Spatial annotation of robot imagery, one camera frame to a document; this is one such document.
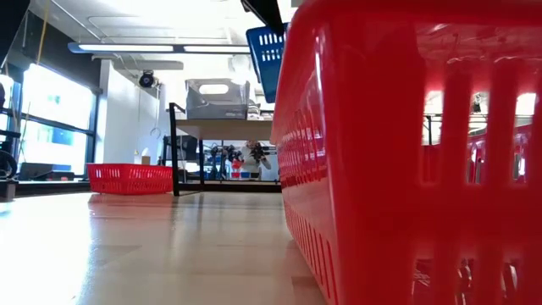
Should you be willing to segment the blue plastic basket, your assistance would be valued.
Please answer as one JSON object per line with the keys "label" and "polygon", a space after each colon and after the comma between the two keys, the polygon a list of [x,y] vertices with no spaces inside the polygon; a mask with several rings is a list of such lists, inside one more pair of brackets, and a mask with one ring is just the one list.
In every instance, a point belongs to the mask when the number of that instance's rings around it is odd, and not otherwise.
{"label": "blue plastic basket", "polygon": [[258,82],[262,85],[266,103],[275,103],[288,25],[283,24],[282,35],[276,34],[268,26],[246,31],[253,67]]}

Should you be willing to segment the grey translucent plastic basket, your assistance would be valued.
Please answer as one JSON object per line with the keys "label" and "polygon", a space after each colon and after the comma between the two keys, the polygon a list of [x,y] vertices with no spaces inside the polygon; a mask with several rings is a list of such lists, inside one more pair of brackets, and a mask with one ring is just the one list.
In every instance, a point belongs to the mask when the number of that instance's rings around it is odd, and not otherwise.
{"label": "grey translucent plastic basket", "polygon": [[227,78],[186,80],[186,118],[246,120],[250,87]]}

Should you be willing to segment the red plastic basket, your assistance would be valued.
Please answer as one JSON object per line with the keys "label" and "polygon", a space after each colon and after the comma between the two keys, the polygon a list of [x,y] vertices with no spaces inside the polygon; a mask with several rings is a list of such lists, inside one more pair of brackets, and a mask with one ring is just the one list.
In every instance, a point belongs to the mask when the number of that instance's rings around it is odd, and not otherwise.
{"label": "red plastic basket", "polygon": [[306,0],[272,142],[332,305],[542,305],[542,0]]}
{"label": "red plastic basket", "polygon": [[91,191],[114,195],[152,195],[173,190],[172,168],[145,164],[87,164]]}

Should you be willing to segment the wooden shelf with black legs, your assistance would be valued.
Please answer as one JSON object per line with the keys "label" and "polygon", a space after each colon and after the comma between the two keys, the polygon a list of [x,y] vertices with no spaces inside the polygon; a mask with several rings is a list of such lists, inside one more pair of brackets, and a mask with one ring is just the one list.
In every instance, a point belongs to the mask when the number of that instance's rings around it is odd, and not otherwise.
{"label": "wooden shelf with black legs", "polygon": [[172,157],[173,194],[180,195],[179,181],[179,144],[177,143],[177,130],[182,130],[189,136],[198,140],[202,149],[203,140],[258,140],[268,141],[271,136],[272,120],[247,119],[176,119],[176,110],[185,113],[185,110],[176,103],[169,103],[170,140],[164,141],[164,150],[169,146]]}

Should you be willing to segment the long ceiling light strip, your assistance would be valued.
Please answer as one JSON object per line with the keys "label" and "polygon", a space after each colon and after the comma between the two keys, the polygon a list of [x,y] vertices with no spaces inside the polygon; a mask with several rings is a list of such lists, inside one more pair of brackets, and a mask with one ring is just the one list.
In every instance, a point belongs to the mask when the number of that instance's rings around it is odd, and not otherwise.
{"label": "long ceiling light strip", "polygon": [[193,54],[249,54],[248,46],[211,44],[90,44],[71,42],[72,53],[193,53]]}

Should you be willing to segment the person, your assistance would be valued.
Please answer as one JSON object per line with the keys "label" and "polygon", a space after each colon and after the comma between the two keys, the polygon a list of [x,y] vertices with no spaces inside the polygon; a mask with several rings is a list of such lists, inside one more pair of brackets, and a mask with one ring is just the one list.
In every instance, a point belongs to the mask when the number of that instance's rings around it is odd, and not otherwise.
{"label": "person", "polygon": [[261,166],[271,170],[271,164],[267,160],[263,146],[259,141],[249,140],[241,148],[241,168],[243,172],[249,173],[250,180],[262,178]]}

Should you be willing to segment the large bright window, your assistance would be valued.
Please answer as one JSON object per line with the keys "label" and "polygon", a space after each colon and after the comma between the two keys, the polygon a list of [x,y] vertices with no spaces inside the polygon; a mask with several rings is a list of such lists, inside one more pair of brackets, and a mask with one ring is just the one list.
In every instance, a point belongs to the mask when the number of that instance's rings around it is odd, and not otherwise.
{"label": "large bright window", "polygon": [[22,86],[22,163],[51,164],[85,172],[91,139],[93,92],[50,69],[32,64]]}

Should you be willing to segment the black metal table frame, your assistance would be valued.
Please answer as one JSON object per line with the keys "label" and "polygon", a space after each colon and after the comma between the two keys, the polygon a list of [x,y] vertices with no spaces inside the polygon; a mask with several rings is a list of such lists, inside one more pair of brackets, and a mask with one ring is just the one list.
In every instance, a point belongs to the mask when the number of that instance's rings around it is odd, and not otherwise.
{"label": "black metal table frame", "polygon": [[[205,184],[179,184],[180,191],[269,192],[281,193],[281,185],[274,182],[207,181]],[[90,183],[84,181],[22,181],[16,187],[16,197],[90,192]]]}

